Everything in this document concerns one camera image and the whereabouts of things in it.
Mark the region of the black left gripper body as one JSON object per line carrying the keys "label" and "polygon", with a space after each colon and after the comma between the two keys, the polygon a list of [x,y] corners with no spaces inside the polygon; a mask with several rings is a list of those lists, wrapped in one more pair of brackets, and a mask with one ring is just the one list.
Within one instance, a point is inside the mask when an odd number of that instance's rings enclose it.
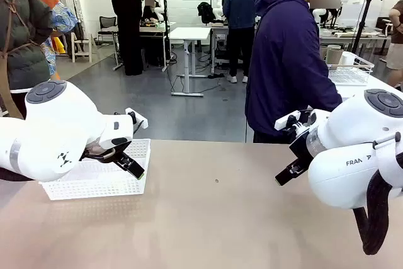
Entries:
{"label": "black left gripper body", "polygon": [[125,153],[125,149],[130,142],[109,149],[102,148],[99,144],[90,144],[86,146],[80,161],[85,159],[97,160],[101,163],[131,163],[132,158]]}

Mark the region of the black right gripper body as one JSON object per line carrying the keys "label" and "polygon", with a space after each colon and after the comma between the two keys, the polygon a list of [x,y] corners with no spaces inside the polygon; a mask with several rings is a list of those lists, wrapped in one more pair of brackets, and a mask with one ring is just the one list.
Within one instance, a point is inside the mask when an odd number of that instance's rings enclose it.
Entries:
{"label": "black right gripper body", "polygon": [[308,150],[308,135],[309,130],[304,130],[302,133],[296,136],[295,140],[289,146],[290,150],[296,157],[293,162],[294,164],[310,164],[314,158]]}

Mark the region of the beige plastic cup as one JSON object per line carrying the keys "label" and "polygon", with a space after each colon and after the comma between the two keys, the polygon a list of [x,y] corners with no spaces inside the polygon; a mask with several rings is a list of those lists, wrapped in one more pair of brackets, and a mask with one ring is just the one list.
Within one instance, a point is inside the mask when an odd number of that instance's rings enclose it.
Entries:
{"label": "beige plastic cup", "polygon": [[344,50],[340,45],[328,45],[326,50],[326,64],[338,64]]}

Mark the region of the pale mint green cup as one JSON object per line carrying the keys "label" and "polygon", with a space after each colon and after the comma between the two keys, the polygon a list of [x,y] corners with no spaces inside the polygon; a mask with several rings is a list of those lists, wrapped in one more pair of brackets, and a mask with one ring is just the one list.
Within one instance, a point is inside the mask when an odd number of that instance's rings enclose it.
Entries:
{"label": "pale mint green cup", "polygon": [[344,66],[344,65],[353,65],[355,63],[355,58],[356,55],[351,53],[351,52],[347,52],[344,51],[342,53],[341,59],[339,61],[339,63]]}

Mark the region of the white perforated plastic basket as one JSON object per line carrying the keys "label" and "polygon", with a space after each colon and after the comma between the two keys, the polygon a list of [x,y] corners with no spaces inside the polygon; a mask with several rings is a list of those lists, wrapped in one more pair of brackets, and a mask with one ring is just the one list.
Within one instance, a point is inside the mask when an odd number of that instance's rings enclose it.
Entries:
{"label": "white perforated plastic basket", "polygon": [[138,180],[114,163],[85,159],[61,179],[40,185],[50,200],[115,197],[143,194],[146,177],[144,173]]}

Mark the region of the person in navy hoodie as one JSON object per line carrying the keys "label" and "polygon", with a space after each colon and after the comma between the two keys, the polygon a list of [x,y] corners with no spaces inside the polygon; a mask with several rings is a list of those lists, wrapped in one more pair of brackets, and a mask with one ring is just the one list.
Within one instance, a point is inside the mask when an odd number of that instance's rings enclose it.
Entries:
{"label": "person in navy hoodie", "polygon": [[308,107],[332,111],[341,104],[321,59],[319,29],[309,6],[326,0],[257,0],[260,16],[246,88],[245,115],[253,141],[288,144],[275,122]]}

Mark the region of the white side table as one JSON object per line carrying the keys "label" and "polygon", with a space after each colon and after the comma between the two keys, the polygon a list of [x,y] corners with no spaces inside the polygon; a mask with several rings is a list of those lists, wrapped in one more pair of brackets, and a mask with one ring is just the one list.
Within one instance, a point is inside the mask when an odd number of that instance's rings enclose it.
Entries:
{"label": "white side table", "polygon": [[361,70],[357,71],[355,74],[331,72],[329,77],[336,85],[336,89],[344,101],[367,89],[386,90],[403,99],[403,92]]}

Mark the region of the light wooden stool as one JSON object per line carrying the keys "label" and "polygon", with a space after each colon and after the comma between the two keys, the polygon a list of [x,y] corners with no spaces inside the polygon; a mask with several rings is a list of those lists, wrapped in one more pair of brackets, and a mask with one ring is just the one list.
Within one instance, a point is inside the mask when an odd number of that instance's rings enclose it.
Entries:
{"label": "light wooden stool", "polygon": [[[75,33],[71,32],[71,50],[72,50],[72,62],[76,62],[76,57],[88,57],[89,62],[93,62],[93,38],[89,35],[88,39],[78,39]],[[81,51],[76,52],[76,46],[84,46]]]}

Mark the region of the white work desk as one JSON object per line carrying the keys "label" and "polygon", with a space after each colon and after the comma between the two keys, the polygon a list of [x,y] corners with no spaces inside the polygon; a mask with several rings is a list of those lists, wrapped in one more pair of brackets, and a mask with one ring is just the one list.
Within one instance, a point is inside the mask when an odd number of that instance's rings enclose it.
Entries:
{"label": "white work desk", "polygon": [[[164,26],[157,25],[156,27],[153,27],[153,26],[141,26],[140,27],[141,33],[151,33],[151,34],[153,34],[152,37],[154,37],[154,38],[159,37],[162,39],[162,49],[163,49],[163,58],[164,58],[164,65],[161,70],[162,72],[165,72],[167,70],[169,61],[171,60],[171,56],[169,56],[168,59],[166,56],[166,40],[169,38],[171,26],[173,26],[175,24],[176,24],[176,22],[168,22]],[[112,70],[116,71],[123,66],[123,63],[119,61],[120,51],[119,51],[119,45],[118,45],[118,27],[111,26],[111,27],[107,28],[106,31],[109,31],[110,35],[113,38],[113,46],[115,48],[114,58],[116,61],[116,65],[115,65],[115,67],[112,68]]]}
{"label": "white work desk", "polygon": [[[353,49],[356,40],[357,31],[337,31],[335,29],[319,29],[319,37],[321,45],[346,45],[347,49]],[[364,49],[377,49],[381,48],[383,43],[388,45],[390,43],[390,36],[373,31],[363,32],[358,42],[357,50]]]}
{"label": "white work desk", "polygon": [[215,74],[216,69],[219,69],[223,64],[228,64],[228,55],[226,57],[217,58],[217,52],[222,53],[218,48],[218,41],[227,41],[229,32],[228,26],[223,23],[209,23],[207,27],[210,29],[210,59],[211,59],[211,73]]}

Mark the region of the black office chair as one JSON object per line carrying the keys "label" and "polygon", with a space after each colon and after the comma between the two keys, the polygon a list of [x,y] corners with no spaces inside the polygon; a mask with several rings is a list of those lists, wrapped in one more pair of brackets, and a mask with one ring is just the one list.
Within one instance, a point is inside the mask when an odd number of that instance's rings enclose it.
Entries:
{"label": "black office chair", "polygon": [[117,17],[99,17],[98,40],[103,41],[104,37],[115,39],[115,34],[118,32]]}

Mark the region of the person in brown shirt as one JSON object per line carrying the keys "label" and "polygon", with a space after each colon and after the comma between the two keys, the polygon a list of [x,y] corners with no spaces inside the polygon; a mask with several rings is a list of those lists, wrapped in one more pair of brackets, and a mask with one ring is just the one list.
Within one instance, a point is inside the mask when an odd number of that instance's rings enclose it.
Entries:
{"label": "person in brown shirt", "polygon": [[387,53],[387,83],[396,87],[403,81],[403,0],[399,0],[389,12],[393,30]]}

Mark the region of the empty white standing desk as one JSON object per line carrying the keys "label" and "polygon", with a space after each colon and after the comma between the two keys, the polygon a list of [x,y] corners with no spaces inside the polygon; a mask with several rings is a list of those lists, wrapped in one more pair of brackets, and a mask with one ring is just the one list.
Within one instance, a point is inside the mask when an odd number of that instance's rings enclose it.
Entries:
{"label": "empty white standing desk", "polygon": [[209,37],[210,29],[207,27],[177,27],[170,33],[171,40],[183,41],[184,52],[184,73],[179,77],[183,80],[183,91],[172,92],[172,96],[202,98],[203,93],[190,92],[190,78],[207,78],[207,76],[196,74],[196,52],[195,43],[206,40]]}

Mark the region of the seated person in black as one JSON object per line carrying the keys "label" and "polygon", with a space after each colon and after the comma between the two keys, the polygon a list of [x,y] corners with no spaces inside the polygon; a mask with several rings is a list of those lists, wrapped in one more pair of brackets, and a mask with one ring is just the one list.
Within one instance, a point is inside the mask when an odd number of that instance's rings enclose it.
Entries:
{"label": "seated person in black", "polygon": [[156,13],[156,8],[159,7],[159,3],[156,0],[144,0],[144,8],[142,13],[143,23],[157,23],[159,17]]}

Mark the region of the person in blue jacket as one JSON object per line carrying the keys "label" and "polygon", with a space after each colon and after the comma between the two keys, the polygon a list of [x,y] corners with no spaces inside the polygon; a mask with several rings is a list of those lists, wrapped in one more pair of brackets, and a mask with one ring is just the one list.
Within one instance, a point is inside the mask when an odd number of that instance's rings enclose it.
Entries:
{"label": "person in blue jacket", "polygon": [[227,80],[237,82],[239,57],[242,57],[243,78],[247,83],[255,35],[256,0],[224,0],[223,13],[228,21],[230,71]]}

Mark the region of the black backpack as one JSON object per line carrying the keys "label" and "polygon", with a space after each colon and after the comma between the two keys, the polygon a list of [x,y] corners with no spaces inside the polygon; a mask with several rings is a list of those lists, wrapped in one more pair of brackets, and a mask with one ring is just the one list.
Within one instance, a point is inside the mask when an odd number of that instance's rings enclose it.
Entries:
{"label": "black backpack", "polygon": [[197,10],[198,10],[198,15],[201,17],[201,20],[202,20],[201,22],[203,24],[207,25],[209,23],[215,23],[216,18],[213,13],[213,8],[209,3],[201,2],[197,6]]}

